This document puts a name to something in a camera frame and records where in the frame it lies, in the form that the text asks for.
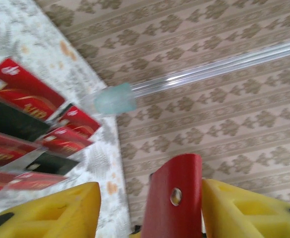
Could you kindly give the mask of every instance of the red box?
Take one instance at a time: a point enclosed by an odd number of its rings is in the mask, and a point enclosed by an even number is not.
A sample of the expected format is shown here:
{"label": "red box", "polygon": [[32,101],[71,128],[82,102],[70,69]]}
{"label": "red box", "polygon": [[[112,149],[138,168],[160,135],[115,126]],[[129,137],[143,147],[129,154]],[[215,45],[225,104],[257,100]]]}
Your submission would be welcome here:
{"label": "red box", "polygon": [[60,125],[69,127],[86,139],[100,128],[100,124],[97,121],[73,105],[70,105],[66,109],[64,114],[58,119],[58,122]]}
{"label": "red box", "polygon": [[0,133],[0,166],[4,166],[27,153],[39,148],[39,145]]}
{"label": "red box", "polygon": [[9,58],[0,64],[0,98],[42,120],[65,102],[60,94]]}
{"label": "red box", "polygon": [[69,156],[92,144],[91,141],[77,134],[66,126],[59,127],[41,139],[37,143],[47,147],[50,151]]}
{"label": "red box", "polygon": [[12,190],[42,190],[68,179],[59,175],[26,172],[19,174],[0,172],[0,191],[5,187]]}

